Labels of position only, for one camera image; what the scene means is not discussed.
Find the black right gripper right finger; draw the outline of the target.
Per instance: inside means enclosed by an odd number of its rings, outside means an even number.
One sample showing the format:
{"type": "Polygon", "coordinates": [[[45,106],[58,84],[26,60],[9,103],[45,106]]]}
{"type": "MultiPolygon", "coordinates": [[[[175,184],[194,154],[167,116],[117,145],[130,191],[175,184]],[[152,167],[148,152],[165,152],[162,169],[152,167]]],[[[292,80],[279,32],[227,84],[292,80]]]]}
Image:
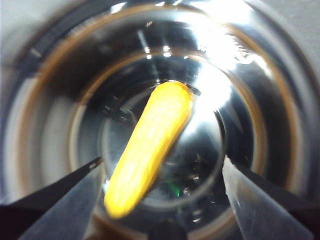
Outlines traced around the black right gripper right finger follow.
{"type": "Polygon", "coordinates": [[[320,207],[225,157],[225,193],[245,240],[318,240],[320,207]]]}

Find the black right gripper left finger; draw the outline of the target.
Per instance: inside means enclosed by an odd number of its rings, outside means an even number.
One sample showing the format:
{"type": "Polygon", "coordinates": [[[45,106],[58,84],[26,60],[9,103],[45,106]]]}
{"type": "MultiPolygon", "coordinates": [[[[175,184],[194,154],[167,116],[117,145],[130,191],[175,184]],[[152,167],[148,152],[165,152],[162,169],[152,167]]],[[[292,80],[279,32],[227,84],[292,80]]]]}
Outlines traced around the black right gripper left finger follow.
{"type": "Polygon", "coordinates": [[[103,184],[98,157],[57,182],[0,207],[2,240],[81,240],[103,184]]]}

